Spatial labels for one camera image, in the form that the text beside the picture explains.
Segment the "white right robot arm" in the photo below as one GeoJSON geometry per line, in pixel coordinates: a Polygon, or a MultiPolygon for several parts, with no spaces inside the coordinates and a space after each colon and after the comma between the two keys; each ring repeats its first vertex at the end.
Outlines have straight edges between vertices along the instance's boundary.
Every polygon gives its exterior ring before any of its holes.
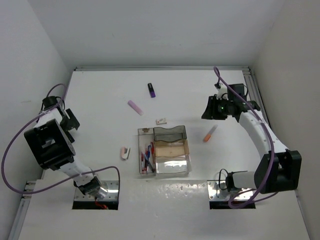
{"type": "Polygon", "coordinates": [[[218,93],[209,96],[202,114],[205,120],[226,120],[229,116],[246,130],[255,145],[260,162],[255,171],[229,172],[225,190],[254,189],[261,194],[296,190],[299,184],[302,156],[297,150],[289,150],[265,122],[261,108],[254,100],[248,100],[242,83],[227,89],[215,84],[218,93]]]}

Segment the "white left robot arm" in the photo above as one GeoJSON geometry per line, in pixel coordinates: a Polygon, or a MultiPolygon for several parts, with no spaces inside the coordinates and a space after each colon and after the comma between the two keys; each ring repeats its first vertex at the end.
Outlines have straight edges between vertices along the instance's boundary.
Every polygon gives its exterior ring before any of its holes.
{"type": "Polygon", "coordinates": [[[70,131],[77,130],[80,123],[71,109],[64,109],[63,105],[53,108],[58,100],[57,96],[42,100],[44,115],[24,133],[24,138],[42,169],[63,172],[72,178],[83,195],[103,199],[108,190],[102,187],[98,176],[76,158],[75,140],[70,131]]]}

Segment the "blue gel pen clear cap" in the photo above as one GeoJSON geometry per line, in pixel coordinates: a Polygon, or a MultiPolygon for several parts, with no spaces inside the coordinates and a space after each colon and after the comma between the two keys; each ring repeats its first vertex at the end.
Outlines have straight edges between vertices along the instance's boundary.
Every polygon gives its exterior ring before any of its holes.
{"type": "Polygon", "coordinates": [[[147,162],[147,166],[149,166],[149,168],[151,169],[151,171],[154,173],[155,169],[153,168],[152,164],[150,163],[150,161],[147,159],[147,156],[145,153],[143,153],[144,156],[144,160],[147,162]]]}

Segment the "red gel pen clear cap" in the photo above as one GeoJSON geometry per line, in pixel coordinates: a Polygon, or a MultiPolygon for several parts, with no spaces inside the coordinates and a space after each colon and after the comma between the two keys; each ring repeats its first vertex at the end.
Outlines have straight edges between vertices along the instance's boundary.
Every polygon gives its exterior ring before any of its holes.
{"type": "Polygon", "coordinates": [[[143,155],[143,160],[144,160],[144,165],[143,165],[143,171],[145,173],[148,172],[148,150],[146,149],[145,152],[142,154],[143,155]]]}

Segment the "blue ballpoint pen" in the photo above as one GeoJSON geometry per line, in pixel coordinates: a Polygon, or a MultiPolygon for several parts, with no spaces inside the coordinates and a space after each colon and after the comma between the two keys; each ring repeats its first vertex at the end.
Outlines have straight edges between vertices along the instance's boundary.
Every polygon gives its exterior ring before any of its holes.
{"type": "Polygon", "coordinates": [[[150,156],[151,156],[151,149],[152,149],[152,146],[149,145],[147,147],[147,151],[146,151],[146,156],[147,156],[147,159],[149,160],[150,159],[150,156]]]}

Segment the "purple black highlighter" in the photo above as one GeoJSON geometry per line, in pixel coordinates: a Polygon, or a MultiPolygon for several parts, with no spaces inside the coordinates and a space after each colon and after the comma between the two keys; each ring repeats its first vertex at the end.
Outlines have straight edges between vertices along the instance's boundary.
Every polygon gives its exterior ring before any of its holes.
{"type": "Polygon", "coordinates": [[[153,88],[152,83],[148,83],[147,87],[148,87],[148,91],[149,91],[150,97],[151,98],[155,98],[156,97],[156,93],[155,93],[155,90],[153,88]]]}

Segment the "red ballpoint pen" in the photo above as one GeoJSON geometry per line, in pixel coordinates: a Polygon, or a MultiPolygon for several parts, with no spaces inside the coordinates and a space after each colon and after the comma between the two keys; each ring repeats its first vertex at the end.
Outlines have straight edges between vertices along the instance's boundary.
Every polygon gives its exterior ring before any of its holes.
{"type": "Polygon", "coordinates": [[[150,143],[150,156],[154,160],[154,143],[153,142],[150,143]]]}

